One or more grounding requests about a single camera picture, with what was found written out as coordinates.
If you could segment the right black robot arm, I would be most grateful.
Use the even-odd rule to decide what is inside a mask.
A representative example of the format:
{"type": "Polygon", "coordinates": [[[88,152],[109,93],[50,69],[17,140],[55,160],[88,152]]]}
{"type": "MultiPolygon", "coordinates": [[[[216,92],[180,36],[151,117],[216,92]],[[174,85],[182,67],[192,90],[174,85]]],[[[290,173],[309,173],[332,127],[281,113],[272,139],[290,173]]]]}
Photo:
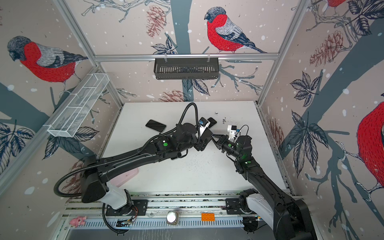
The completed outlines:
{"type": "Polygon", "coordinates": [[[227,135],[212,135],[215,146],[233,156],[236,171],[251,183],[256,193],[245,191],[246,206],[272,228],[276,240],[316,240],[317,234],[308,206],[281,190],[252,156],[252,138],[240,136],[236,142],[227,135]]]}

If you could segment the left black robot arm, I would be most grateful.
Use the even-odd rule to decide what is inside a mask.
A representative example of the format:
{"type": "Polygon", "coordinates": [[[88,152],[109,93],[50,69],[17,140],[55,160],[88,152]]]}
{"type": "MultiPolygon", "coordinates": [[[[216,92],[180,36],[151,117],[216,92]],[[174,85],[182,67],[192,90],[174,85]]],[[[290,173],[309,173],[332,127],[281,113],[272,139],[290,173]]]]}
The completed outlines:
{"type": "Polygon", "coordinates": [[[176,160],[188,155],[189,149],[202,143],[198,106],[189,103],[176,126],[150,138],[135,150],[99,160],[87,159],[84,166],[61,177],[54,186],[55,195],[62,198],[81,197],[83,203],[102,202],[114,210],[131,207],[128,191],[113,185],[111,180],[138,167],[176,160]],[[81,175],[81,191],[67,194],[60,185],[69,177],[81,175]]]}

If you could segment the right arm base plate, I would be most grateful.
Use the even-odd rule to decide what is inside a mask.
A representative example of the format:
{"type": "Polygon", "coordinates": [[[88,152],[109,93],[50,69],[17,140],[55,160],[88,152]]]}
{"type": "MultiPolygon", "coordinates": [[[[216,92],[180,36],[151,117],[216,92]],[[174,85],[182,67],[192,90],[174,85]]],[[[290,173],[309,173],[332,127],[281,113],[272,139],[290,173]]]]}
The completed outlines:
{"type": "Polygon", "coordinates": [[[245,212],[239,199],[235,198],[227,198],[225,199],[225,207],[224,210],[227,212],[227,215],[249,215],[251,212],[245,212]]]}

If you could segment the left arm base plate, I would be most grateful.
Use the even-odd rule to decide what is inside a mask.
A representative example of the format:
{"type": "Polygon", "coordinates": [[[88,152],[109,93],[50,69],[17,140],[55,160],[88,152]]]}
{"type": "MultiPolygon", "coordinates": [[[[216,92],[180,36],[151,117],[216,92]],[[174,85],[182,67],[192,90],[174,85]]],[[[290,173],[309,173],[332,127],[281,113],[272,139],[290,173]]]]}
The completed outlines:
{"type": "Polygon", "coordinates": [[[122,216],[145,216],[148,200],[131,200],[127,205],[121,207],[120,209],[114,210],[112,207],[107,205],[106,207],[106,216],[113,217],[122,217],[122,216]]]}

